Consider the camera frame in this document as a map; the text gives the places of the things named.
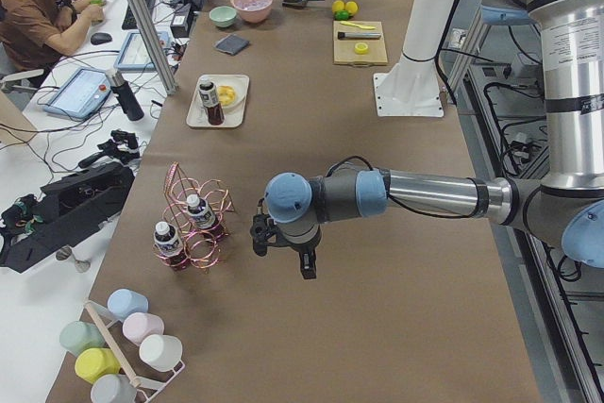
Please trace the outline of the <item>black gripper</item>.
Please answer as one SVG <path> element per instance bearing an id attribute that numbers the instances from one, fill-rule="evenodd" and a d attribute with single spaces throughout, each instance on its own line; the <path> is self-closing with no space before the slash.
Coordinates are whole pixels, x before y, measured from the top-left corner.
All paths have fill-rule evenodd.
<path id="1" fill-rule="evenodd" d="M 269 247 L 290 247 L 299 255 L 302 277 L 316 278 L 315 248 L 322 236 L 319 226 L 314 225 L 307 232 L 295 236 L 280 227 L 269 214 L 257 213 L 253 216 L 250 235 L 253 250 L 258 256 L 264 257 Z"/>

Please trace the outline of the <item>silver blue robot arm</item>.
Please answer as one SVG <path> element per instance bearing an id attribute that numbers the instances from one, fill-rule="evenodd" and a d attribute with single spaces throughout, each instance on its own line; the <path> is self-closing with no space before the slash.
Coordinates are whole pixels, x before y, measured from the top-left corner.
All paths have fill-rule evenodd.
<path id="1" fill-rule="evenodd" d="M 321 227 L 390 205 L 444 219 L 486 218 L 526 232 L 576 262 L 603 264 L 603 0 L 482 0 L 488 24 L 539 26 L 546 173 L 491 180 L 413 174 L 350 157 L 323 176 L 267 184 L 250 234 L 256 254 L 289 247 L 316 275 Z"/>

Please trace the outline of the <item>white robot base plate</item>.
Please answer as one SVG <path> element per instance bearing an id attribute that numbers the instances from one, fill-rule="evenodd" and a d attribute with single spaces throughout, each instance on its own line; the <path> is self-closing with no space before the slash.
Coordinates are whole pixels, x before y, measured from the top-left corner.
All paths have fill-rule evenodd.
<path id="1" fill-rule="evenodd" d="M 441 118 L 445 114 L 439 80 L 433 71 L 414 76 L 375 73 L 373 85 L 378 117 Z"/>

